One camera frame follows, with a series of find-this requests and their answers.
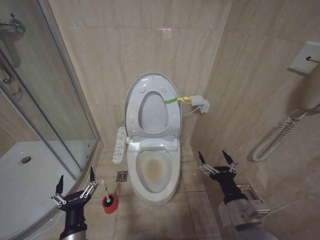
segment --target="shower enclosure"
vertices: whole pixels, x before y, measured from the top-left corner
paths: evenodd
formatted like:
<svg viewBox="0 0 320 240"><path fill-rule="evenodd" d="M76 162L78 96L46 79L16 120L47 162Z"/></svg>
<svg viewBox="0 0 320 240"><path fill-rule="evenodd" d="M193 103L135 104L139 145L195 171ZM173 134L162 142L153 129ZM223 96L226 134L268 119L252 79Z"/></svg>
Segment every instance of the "shower enclosure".
<svg viewBox="0 0 320 240"><path fill-rule="evenodd" d="M97 145L44 0L0 1L0 240L21 236L72 189Z"/></svg>

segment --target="tiled floor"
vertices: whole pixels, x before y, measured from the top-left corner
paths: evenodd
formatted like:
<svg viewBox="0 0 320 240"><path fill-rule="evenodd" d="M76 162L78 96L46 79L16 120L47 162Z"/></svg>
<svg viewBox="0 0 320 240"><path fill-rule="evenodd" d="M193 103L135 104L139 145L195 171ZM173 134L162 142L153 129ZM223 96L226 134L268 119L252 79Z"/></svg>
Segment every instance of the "tiled floor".
<svg viewBox="0 0 320 240"><path fill-rule="evenodd" d="M188 143L181 144L181 178L173 198L163 206L140 201L129 181L116 183L117 172L127 170L127 162L112 163L113 148L104 147L96 179L104 179L110 192L119 196L113 214L101 206L103 189L98 187L86 204L84 214L88 240L220 240L220 232L207 192ZM57 240L63 226L47 240Z"/></svg>

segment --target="bidet control panel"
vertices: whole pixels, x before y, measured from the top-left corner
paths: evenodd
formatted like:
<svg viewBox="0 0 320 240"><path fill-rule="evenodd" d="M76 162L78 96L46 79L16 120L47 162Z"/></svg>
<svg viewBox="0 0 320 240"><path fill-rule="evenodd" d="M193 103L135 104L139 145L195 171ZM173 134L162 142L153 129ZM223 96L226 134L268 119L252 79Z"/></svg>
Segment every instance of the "bidet control panel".
<svg viewBox="0 0 320 240"><path fill-rule="evenodd" d="M125 144L126 144L126 127L122 125L118 129L118 133L116 135L116 143L113 153L113 163L119 164L122 162L124 157L125 151Z"/></svg>

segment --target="green strap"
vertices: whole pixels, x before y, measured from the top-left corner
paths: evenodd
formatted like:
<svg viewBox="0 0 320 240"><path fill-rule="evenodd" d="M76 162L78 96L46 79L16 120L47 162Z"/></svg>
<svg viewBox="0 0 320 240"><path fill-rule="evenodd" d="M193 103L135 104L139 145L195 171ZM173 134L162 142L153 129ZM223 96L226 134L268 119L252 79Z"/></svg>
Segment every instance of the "green strap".
<svg viewBox="0 0 320 240"><path fill-rule="evenodd" d="M169 99L169 100L164 100L164 103L165 104L171 104L171 103L174 103L175 101L177 101L177 98L172 98L172 99Z"/></svg>

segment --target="toilet brush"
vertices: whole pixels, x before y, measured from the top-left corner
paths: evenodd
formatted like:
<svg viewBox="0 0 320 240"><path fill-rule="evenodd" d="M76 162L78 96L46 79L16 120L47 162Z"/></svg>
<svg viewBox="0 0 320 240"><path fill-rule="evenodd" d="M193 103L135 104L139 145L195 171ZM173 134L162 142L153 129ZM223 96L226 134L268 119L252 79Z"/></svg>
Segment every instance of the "toilet brush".
<svg viewBox="0 0 320 240"><path fill-rule="evenodd" d="M108 193L107 184L102 180L105 196L102 199L102 207L106 214L112 214L118 208L118 200L116 194Z"/></svg>

